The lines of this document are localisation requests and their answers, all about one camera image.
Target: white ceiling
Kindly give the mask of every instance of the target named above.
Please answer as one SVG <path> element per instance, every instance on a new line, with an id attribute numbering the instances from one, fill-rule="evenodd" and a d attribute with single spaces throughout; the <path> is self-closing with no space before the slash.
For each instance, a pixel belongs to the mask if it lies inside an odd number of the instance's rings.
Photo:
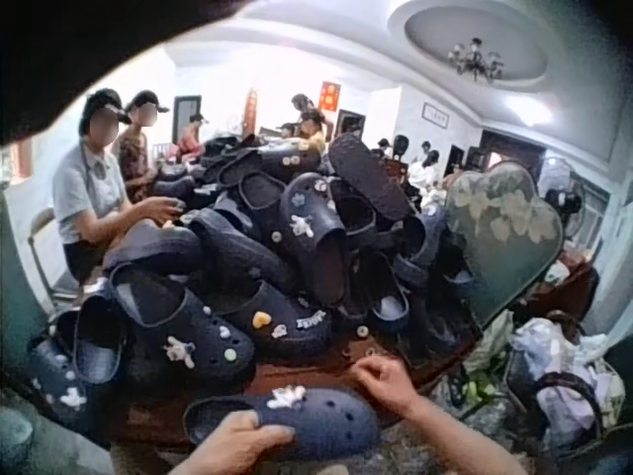
<path id="1" fill-rule="evenodd" d="M 575 4 L 261 0 L 235 19 L 175 39 L 167 50 L 180 65 L 193 65 L 227 58 L 203 52 L 213 42 L 302 49 L 351 65 L 352 76 L 371 71 L 387 82 L 410 83 L 473 123 L 571 145 L 580 159 L 603 169 L 624 102 L 624 58 L 615 39 Z M 442 52 L 475 35 L 484 41 L 484 51 L 497 50 L 508 65 L 507 80 L 497 87 L 475 84 L 446 64 Z M 505 106 L 516 94 L 545 103 L 552 122 L 525 129 Z"/>

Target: red clothing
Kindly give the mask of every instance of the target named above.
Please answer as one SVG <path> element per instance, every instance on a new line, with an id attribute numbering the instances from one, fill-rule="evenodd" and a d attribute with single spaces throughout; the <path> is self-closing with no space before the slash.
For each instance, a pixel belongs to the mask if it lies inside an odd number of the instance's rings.
<path id="1" fill-rule="evenodd" d="M 186 127 L 184 131 L 182 131 L 182 136 L 180 136 L 180 140 L 178 141 L 178 148 L 180 150 L 180 155 L 186 155 L 189 153 L 201 154 L 205 151 L 205 147 L 200 145 L 198 139 L 196 138 L 196 129 L 194 127 Z"/>

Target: red sign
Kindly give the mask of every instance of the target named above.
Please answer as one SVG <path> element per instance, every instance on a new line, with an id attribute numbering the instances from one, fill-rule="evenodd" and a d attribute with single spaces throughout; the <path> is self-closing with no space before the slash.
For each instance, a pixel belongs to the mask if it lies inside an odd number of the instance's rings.
<path id="1" fill-rule="evenodd" d="M 340 95 L 340 84 L 324 81 L 320 88 L 318 98 L 318 108 L 322 111 L 336 112 L 338 110 L 338 96 Z"/>

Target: human hand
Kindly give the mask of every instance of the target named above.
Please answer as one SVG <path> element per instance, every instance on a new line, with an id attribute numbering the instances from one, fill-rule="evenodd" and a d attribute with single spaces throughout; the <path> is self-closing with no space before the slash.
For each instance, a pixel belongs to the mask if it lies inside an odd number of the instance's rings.
<path id="1" fill-rule="evenodd" d="M 419 401 L 401 361 L 385 356 L 367 356 L 356 361 L 351 373 L 381 404 L 406 418 Z"/>
<path id="2" fill-rule="evenodd" d="M 254 411 L 230 413 L 170 475 L 246 473 L 265 450 L 292 442 L 294 435 L 290 427 L 259 427 Z"/>
<path id="3" fill-rule="evenodd" d="M 161 224 L 173 221 L 182 214 L 179 205 L 180 200 L 160 196 L 146 198 L 137 204 L 140 216 L 143 219 L 149 218 Z"/>

